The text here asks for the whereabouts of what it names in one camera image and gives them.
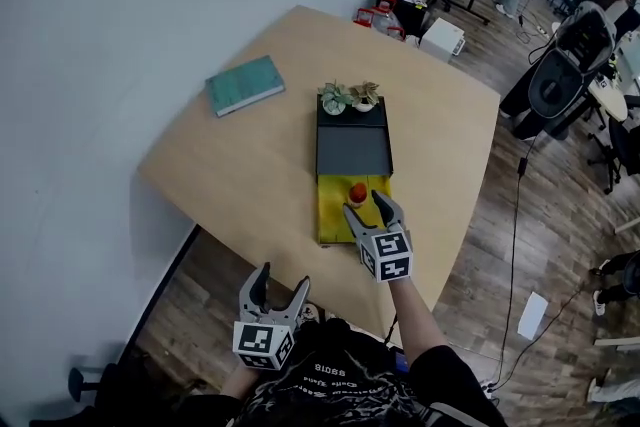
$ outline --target potted plant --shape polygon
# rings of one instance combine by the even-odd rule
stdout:
[[[353,104],[353,96],[343,84],[327,82],[324,88],[319,88],[322,95],[322,108],[327,114],[337,116],[341,114],[347,105]]]
[[[361,86],[353,86],[351,95],[353,96],[353,106],[360,112],[369,112],[380,102],[380,97],[376,92],[379,84],[373,82],[363,82]]]

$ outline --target black graphic t-shirt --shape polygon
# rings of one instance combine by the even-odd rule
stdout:
[[[425,424],[427,406],[439,402],[489,427],[506,426],[471,369],[449,347],[425,352],[408,374],[396,367],[394,354],[346,322],[307,322],[283,370],[265,372],[244,405],[229,397],[192,397],[180,423],[222,427],[236,418],[234,426],[243,427],[418,426]]]

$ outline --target sneaker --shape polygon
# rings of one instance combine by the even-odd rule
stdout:
[[[594,276],[604,276],[602,269],[604,268],[605,265],[607,265],[611,260],[607,259],[604,262],[602,262],[600,264],[600,267],[595,267],[593,269],[589,269],[589,272],[591,274],[593,274]]]
[[[507,18],[511,18],[513,20],[513,15],[510,15],[509,13],[507,13],[504,10],[504,6],[502,4],[496,4],[496,10],[498,11],[498,13],[506,16]]]
[[[602,290],[596,290],[593,293],[593,306],[596,310],[596,315],[598,317],[602,317],[604,315],[604,310],[605,310],[605,305],[598,302],[598,297],[600,297],[601,293],[602,293]]]
[[[598,379],[595,377],[591,379],[589,383],[589,388],[587,389],[587,403],[591,404],[593,402],[593,394],[597,391],[600,391],[600,386],[598,386]]]
[[[305,303],[304,308],[298,316],[298,325],[302,325],[305,322],[320,322],[320,313],[318,308],[311,303]]]

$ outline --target wooden floor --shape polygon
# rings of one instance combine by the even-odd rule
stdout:
[[[505,93],[526,70],[529,51],[546,40],[536,36],[524,44],[515,35],[519,26],[499,15],[490,0],[477,0],[475,7],[491,18],[488,27],[455,8],[440,14],[465,30],[467,44],[452,64]],[[545,1],[532,1],[529,8],[549,30],[553,15]],[[594,130],[594,122],[578,121],[566,141],[539,137],[521,181],[503,381],[527,344],[516,328],[531,292],[550,303],[546,325],[574,291],[583,291],[496,393],[512,427],[592,425],[600,408],[584,403],[591,377],[611,366],[612,381],[622,379],[640,361],[639,356],[592,345],[596,337],[640,335],[637,299],[608,307],[604,317],[593,314],[591,293],[599,283],[589,279],[588,269],[640,247],[633,230],[612,235],[615,225],[640,215],[640,184],[623,176],[611,195],[602,193],[604,170],[586,165],[596,154],[595,144],[587,139]],[[516,168],[527,149],[510,135],[507,124],[498,123],[474,216],[434,311],[450,343],[479,379],[497,377],[509,300]],[[251,270],[203,232],[147,321],[139,347],[178,383],[203,379],[211,390],[219,389],[235,364],[232,324],[239,288]],[[284,290],[273,284],[270,293],[278,296]],[[601,418],[598,425],[609,424],[606,415]]]

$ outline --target black tray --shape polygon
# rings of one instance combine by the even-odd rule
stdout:
[[[348,107],[331,116],[316,100],[316,174],[391,176],[393,160],[384,98],[369,112]]]

